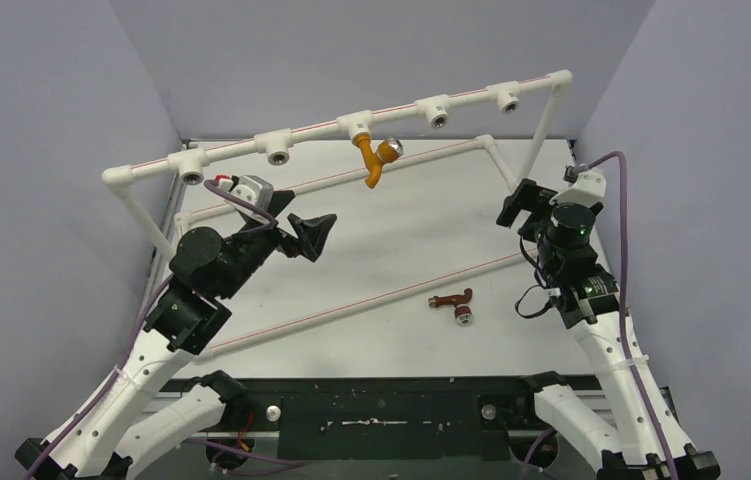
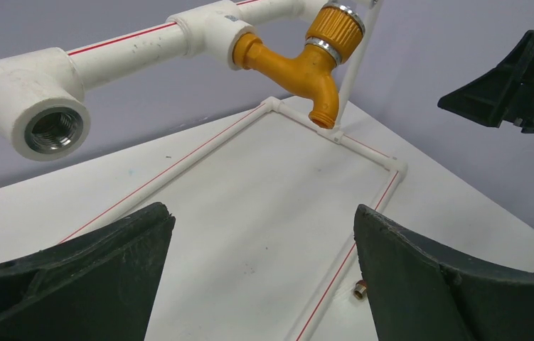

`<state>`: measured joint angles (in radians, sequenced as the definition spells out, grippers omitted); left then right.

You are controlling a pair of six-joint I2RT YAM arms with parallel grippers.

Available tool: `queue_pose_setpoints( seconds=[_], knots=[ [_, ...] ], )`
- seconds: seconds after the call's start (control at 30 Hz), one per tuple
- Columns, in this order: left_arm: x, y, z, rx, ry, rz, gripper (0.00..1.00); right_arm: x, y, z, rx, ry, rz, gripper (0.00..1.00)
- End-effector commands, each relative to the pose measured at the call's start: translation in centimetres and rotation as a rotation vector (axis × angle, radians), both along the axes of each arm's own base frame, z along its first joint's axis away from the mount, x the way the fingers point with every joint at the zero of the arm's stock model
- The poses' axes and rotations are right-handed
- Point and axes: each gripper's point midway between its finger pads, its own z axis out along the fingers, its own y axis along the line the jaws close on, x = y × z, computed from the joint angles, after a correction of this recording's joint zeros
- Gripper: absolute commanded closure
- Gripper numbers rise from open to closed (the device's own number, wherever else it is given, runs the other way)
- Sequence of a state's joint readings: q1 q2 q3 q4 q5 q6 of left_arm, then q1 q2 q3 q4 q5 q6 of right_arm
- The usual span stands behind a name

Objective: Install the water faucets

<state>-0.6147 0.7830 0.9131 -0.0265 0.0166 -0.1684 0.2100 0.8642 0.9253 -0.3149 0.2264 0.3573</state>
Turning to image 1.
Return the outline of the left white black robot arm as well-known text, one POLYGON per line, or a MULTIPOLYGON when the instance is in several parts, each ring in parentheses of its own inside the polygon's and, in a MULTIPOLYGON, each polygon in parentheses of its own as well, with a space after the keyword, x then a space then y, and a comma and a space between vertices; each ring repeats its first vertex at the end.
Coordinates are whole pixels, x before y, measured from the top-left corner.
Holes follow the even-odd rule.
POLYGON ((245 388, 217 370, 199 378, 186 397, 150 417, 139 416, 162 387, 201 353, 231 312, 232 298, 275 251, 316 261, 337 217, 275 214, 295 197, 275 193, 236 233, 196 227, 179 240, 171 275, 152 294, 132 329, 133 345, 80 410, 46 437, 16 451, 28 479, 133 479, 192 434, 218 425, 234 429, 248 414, 245 388))

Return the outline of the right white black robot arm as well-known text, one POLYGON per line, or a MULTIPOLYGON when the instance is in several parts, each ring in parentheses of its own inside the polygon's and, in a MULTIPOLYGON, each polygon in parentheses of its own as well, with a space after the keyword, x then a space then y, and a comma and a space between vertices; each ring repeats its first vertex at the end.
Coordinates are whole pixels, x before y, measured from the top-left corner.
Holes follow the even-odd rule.
POLYGON ((529 389, 513 400, 516 419, 542 423, 571 445, 598 479, 717 479, 721 467, 683 430, 657 385, 642 351, 620 284, 598 260, 590 243, 599 201, 562 202, 555 190, 522 180, 507 196, 496 220, 518 230, 536 255, 526 258, 565 329, 582 349, 612 418, 605 420, 574 393, 561 375, 527 378, 529 389))

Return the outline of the red-brown water faucet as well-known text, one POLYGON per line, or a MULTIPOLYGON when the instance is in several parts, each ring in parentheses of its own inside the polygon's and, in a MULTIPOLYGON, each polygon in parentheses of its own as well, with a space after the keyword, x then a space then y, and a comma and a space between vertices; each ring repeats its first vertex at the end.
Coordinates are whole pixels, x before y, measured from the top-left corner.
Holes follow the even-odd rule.
POLYGON ((466 288, 462 293, 448 296, 432 296, 428 299, 428 306, 432 309, 452 307, 455 323, 468 326, 474 320, 469 303, 473 297, 473 290, 466 288))

